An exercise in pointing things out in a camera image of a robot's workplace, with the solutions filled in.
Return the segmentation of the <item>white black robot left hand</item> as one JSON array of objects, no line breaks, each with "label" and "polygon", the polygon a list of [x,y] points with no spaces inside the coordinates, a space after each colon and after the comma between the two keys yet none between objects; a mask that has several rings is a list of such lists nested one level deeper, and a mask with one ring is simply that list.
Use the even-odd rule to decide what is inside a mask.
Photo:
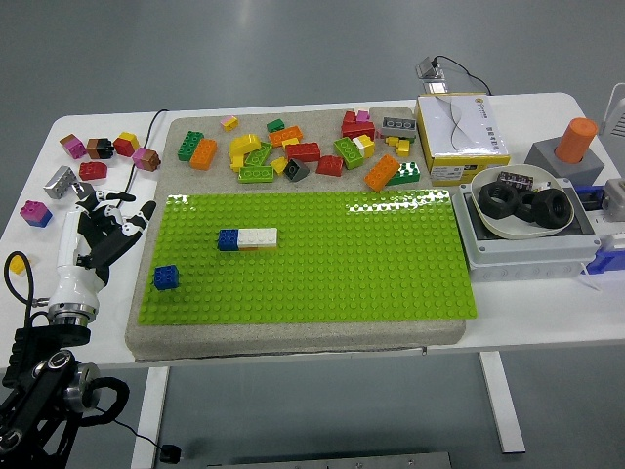
[{"label": "white black robot left hand", "polygon": [[139,241],[156,208],[150,200],[136,215],[124,218],[114,202],[135,199],[126,192],[98,190],[67,212],[57,260],[59,285],[48,303],[52,320],[72,315],[93,319],[109,267]]}]

